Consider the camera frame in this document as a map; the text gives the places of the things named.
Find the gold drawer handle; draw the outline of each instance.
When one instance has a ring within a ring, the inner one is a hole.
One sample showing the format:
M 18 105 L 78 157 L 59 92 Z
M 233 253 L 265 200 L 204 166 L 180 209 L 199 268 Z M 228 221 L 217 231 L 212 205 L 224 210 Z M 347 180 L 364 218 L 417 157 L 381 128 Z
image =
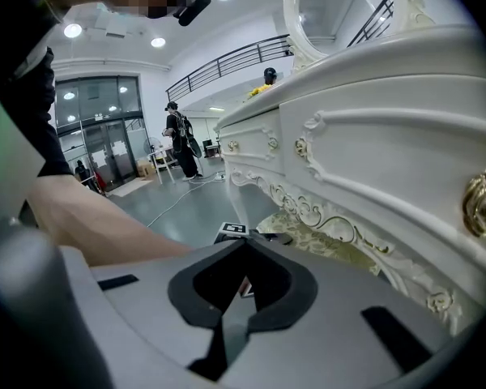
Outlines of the gold drawer handle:
M 240 144 L 237 141 L 231 141 L 227 144 L 228 149 L 233 152 L 240 147 Z
M 463 197 L 463 221 L 476 237 L 486 237 L 486 170 L 467 185 Z

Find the white cable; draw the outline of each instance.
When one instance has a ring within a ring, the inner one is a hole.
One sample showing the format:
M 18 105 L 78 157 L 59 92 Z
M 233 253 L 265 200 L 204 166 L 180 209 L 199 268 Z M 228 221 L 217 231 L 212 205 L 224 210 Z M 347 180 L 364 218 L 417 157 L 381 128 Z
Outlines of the white cable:
M 152 222 L 151 222 L 151 223 L 150 223 L 150 224 L 149 224 L 147 227 L 148 227 L 148 228 L 150 228 L 150 227 L 151 227 L 151 225 L 152 225 L 152 224 L 154 224 L 154 223 L 155 223 L 155 222 L 156 222 L 156 221 L 157 221 L 157 220 L 158 220 L 158 219 L 159 219 L 159 218 L 160 218 L 162 215 L 164 215 L 165 213 L 167 213 L 167 212 L 169 212 L 171 209 L 173 209 L 175 206 L 177 206 L 177 205 L 178 205 L 178 203 L 179 203 L 179 202 L 180 202 L 180 201 L 181 201 L 183 198 L 185 198 L 185 197 L 186 197 L 186 196 L 187 196 L 187 195 L 188 195 L 190 192 L 195 191 L 195 190 L 199 189 L 200 187 L 205 186 L 206 184 L 209 184 L 209 183 L 212 183 L 212 182 L 222 182 L 222 180 L 217 181 L 217 180 L 215 180 L 215 179 L 212 179 L 212 180 L 210 180 L 209 182 L 204 182 L 204 183 L 193 183 L 193 182 L 191 182 L 191 181 L 190 181 L 190 183 L 191 183 L 191 184 L 193 184 L 193 185 L 200 185 L 200 186 L 195 187 L 195 188 L 193 188 L 193 189 L 191 189 L 191 190 L 186 191 L 186 192 L 185 192 L 185 193 L 184 193 L 182 196 L 180 196 L 180 198 L 179 198 L 179 199 L 178 199 L 178 200 L 177 200 L 177 201 L 176 201 L 176 202 L 175 202 L 175 203 L 174 203 L 174 204 L 173 204 L 171 207 L 167 208 L 167 209 L 166 209 L 166 210 L 164 210 L 162 213 L 160 213 L 160 214 L 159 214 L 159 215 L 158 215 L 158 216 L 157 216 L 157 217 L 156 217 L 156 218 L 155 218 L 155 219 L 154 219 L 154 220 L 153 220 L 153 221 L 152 221 Z

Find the black railing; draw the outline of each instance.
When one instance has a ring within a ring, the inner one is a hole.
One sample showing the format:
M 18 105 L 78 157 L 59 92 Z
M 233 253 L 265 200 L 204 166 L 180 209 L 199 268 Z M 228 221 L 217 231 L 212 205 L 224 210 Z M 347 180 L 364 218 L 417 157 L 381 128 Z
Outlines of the black railing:
M 281 35 L 255 42 L 210 61 L 170 87 L 166 91 L 169 100 L 179 100 L 203 85 L 246 67 L 292 56 L 293 53 L 290 52 L 290 47 L 286 42 L 288 36 Z
M 353 40 L 347 47 L 356 45 L 362 41 L 368 41 L 374 37 L 379 37 L 390 26 L 390 19 L 394 14 L 392 0 L 382 0 L 371 17 L 365 22 L 360 31 L 353 37 Z

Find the black sleeve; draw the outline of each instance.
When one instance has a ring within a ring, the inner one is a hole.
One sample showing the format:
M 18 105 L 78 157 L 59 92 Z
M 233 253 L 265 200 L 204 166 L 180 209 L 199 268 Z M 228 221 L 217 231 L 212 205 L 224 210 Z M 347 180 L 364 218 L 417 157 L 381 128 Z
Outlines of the black sleeve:
M 176 132 L 178 132 L 177 118 L 174 115 L 168 115 L 168 119 L 166 121 L 165 127 L 173 128 Z
M 34 69 L 0 90 L 0 101 L 25 138 L 43 156 L 40 176 L 72 174 L 63 155 L 56 130 L 49 124 L 50 105 L 55 99 L 53 52 Z

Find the glass door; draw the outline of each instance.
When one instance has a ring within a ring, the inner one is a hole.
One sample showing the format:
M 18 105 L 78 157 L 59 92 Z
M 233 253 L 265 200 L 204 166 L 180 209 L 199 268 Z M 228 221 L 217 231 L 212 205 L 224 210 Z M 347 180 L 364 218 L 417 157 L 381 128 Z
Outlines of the glass door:
M 135 167 L 122 121 L 106 122 L 83 129 L 92 167 L 111 191 L 135 179 Z

